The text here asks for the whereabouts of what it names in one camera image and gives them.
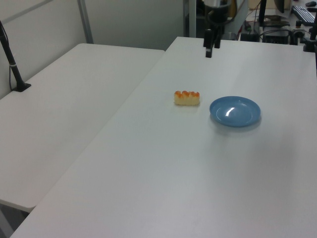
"orange topping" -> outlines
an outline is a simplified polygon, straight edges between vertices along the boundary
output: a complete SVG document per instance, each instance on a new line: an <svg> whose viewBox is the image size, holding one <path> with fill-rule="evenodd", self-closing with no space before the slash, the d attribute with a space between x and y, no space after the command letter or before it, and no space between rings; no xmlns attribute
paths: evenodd
<svg viewBox="0 0 317 238"><path fill-rule="evenodd" d="M183 91L182 94L184 94L185 96L189 96L189 93L187 91Z"/></svg>

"cable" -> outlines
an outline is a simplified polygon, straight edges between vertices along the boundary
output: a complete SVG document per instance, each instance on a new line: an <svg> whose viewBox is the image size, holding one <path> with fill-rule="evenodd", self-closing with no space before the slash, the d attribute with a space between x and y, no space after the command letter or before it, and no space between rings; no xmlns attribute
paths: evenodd
<svg viewBox="0 0 317 238"><path fill-rule="evenodd" d="M5 29L4 29L2 24L1 24L1 28L2 28L2 30L4 32L4 34L5 34L6 41L8 42L8 45L9 45L9 38L8 38L8 35L6 34L6 31L5 31Z"/></svg>
<svg viewBox="0 0 317 238"><path fill-rule="evenodd" d="M9 85L10 85L10 90L12 91L11 87L11 66L9 65Z"/></svg>
<svg viewBox="0 0 317 238"><path fill-rule="evenodd" d="M257 19L257 11L258 11L258 8L259 8L260 3L257 5L257 8L256 8L256 14L255 14L255 16L254 16L254 22L253 22L253 31L254 31L256 34L258 34L259 37L260 37L260 39L262 40L260 33L257 32L257 31L256 31L256 28L255 28L256 19Z"/></svg>
<svg viewBox="0 0 317 238"><path fill-rule="evenodd" d="M262 34L260 34L260 36L263 36L263 35L266 35L266 34L269 34L269 33L273 33L273 32L279 32L279 31L288 31L288 33L292 33L291 30L271 30L271 31L266 31L266 32L263 32Z"/></svg>
<svg viewBox="0 0 317 238"><path fill-rule="evenodd" d="M258 9L258 7L259 7L260 4L261 4L261 1L260 1L259 4L256 5L256 7L246 16L246 18L247 18L252 12L254 12L255 9Z"/></svg>

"white table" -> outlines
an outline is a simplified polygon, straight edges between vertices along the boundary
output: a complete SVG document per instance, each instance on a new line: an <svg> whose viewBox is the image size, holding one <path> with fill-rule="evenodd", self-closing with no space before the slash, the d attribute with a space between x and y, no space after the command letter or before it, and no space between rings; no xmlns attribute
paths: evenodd
<svg viewBox="0 0 317 238"><path fill-rule="evenodd" d="M0 100L0 203L30 212L164 51L80 44Z"/></svg>
<svg viewBox="0 0 317 238"><path fill-rule="evenodd" d="M12 238L317 236L315 55L289 45L177 38ZM173 103L201 93L198 107ZM210 103L258 103L231 128Z"/></svg>

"wall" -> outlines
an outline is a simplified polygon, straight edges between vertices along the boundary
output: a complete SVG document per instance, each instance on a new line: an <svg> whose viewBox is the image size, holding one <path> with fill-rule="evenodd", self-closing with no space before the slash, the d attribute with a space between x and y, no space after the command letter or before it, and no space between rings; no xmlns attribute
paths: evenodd
<svg viewBox="0 0 317 238"><path fill-rule="evenodd" d="M12 10L6 2L2 2L1 10ZM24 81L77 44L86 42L77 0L50 1L3 26ZM0 99L10 92L8 79L8 61L1 48Z"/></svg>
<svg viewBox="0 0 317 238"><path fill-rule="evenodd" d="M87 0L95 44L166 50L184 35L183 0Z"/></svg>

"black cable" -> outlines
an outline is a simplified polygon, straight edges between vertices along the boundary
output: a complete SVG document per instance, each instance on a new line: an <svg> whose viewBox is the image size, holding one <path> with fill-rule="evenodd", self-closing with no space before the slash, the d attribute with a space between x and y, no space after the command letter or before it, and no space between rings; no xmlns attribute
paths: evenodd
<svg viewBox="0 0 317 238"><path fill-rule="evenodd" d="M9 85L10 85L10 90L12 91L12 87L11 87L11 66L9 66Z"/></svg>
<svg viewBox="0 0 317 238"><path fill-rule="evenodd" d="M4 29L2 24L1 24L1 28L2 28L2 30L4 32L4 34L5 34L6 41L8 42L8 45L9 45L9 38L8 38L8 35L6 34L6 31L5 31L5 29Z"/></svg>
<svg viewBox="0 0 317 238"><path fill-rule="evenodd" d="M263 35L266 35L266 34L269 34L269 33L279 32L279 31L288 31L288 33L292 33L292 31L286 30L286 29L283 29L283 30L270 30L270 31L263 32L262 34L260 34L260 36L263 36Z"/></svg>
<svg viewBox="0 0 317 238"><path fill-rule="evenodd" d="M256 31L256 28L255 28L256 19L257 19L257 11L258 11L258 8L259 8L260 3L257 5L257 8L256 8L256 14L255 14L255 16L254 16L254 22L253 22L253 31L254 31L256 34L258 34L259 37L260 37L260 39L262 40L260 33L257 32L257 31Z"/></svg>

